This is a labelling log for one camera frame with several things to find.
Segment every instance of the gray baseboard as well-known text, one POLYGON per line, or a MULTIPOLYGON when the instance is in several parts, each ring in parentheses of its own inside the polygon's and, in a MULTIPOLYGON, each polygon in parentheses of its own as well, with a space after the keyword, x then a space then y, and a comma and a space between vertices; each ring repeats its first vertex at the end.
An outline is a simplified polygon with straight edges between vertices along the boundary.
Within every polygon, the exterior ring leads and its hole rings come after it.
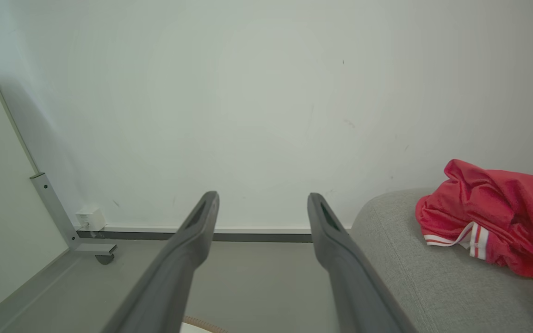
MULTIPOLYGON (((78 230, 80 238, 165 241, 174 232, 124 232, 78 230)), ((216 242, 311 243, 311 234, 213 234, 216 242)))
POLYGON ((77 264, 80 257, 64 251, 0 303, 0 332, 11 324, 55 281, 77 264))

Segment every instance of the caster wheel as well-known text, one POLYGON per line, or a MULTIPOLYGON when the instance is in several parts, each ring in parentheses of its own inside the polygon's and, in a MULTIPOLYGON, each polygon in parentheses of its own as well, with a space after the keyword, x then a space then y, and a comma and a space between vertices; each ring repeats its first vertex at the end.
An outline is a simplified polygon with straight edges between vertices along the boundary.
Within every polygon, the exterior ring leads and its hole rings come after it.
POLYGON ((109 263, 114 260, 114 254, 111 255, 97 255, 96 259, 98 260, 98 263, 102 265, 108 265, 109 263))

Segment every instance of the white stripe trim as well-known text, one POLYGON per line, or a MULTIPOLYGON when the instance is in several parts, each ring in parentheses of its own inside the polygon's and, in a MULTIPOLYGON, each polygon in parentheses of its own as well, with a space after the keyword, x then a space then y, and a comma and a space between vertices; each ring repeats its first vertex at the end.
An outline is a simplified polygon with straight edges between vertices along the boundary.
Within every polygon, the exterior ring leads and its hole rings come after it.
POLYGON ((489 240, 489 231, 480 226, 480 237, 478 237, 478 259, 486 260, 487 241, 489 240))
POLYGON ((482 225, 479 225, 478 223, 474 222, 470 237, 470 257, 486 260, 488 240, 489 231, 482 225), (478 228, 480 228, 480 234, 478 235, 478 243, 476 243, 476 232, 478 232, 478 228), (476 257, 475 255, 475 249, 478 249, 478 257, 476 257))
POLYGON ((476 240, 476 229, 478 228, 478 224, 476 222, 474 223, 474 226, 472 226, 472 232, 470 233, 470 257, 476 258, 474 255, 474 249, 476 249, 476 243, 474 242, 476 240))
POLYGON ((423 238, 425 238, 425 240, 427 241, 427 245, 435 245, 436 247, 450 247, 455 244, 459 244, 464 238, 466 238, 468 232, 470 231, 470 228, 472 228, 473 225, 474 222, 468 223, 468 225, 462 230, 462 232, 459 233, 459 236, 456 238, 456 240, 448 240, 447 238, 437 236, 436 234, 424 234, 423 238))
POLYGON ((462 238, 462 240, 458 244, 460 244, 465 249, 469 249, 470 248, 470 235, 471 234, 472 234, 472 232, 469 231, 466 234, 466 236, 464 238, 462 238))

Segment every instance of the baseboard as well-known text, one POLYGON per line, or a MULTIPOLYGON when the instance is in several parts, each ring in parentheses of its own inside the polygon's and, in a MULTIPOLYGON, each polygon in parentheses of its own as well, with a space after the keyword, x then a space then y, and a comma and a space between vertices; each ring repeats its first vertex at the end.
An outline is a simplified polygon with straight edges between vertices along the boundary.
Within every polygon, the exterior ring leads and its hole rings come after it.
MULTIPOLYGON (((168 240, 178 228, 155 226, 112 226, 93 231, 78 229, 81 238, 102 238, 110 240, 168 240)), ((311 230, 306 227, 253 227, 216 228, 213 240, 217 242, 311 242, 311 230)))
POLYGON ((69 249, 63 251, 0 303, 0 332, 5 331, 26 308, 81 260, 80 256, 71 255, 68 251, 69 249))

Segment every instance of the gray sofa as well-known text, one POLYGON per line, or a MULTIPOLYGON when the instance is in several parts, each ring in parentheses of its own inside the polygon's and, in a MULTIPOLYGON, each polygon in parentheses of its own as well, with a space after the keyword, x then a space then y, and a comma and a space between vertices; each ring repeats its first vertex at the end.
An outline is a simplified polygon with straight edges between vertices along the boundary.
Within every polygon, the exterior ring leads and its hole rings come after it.
POLYGON ((427 246, 415 205, 431 189, 397 191, 368 202, 351 230, 419 332, 533 332, 533 279, 427 246))

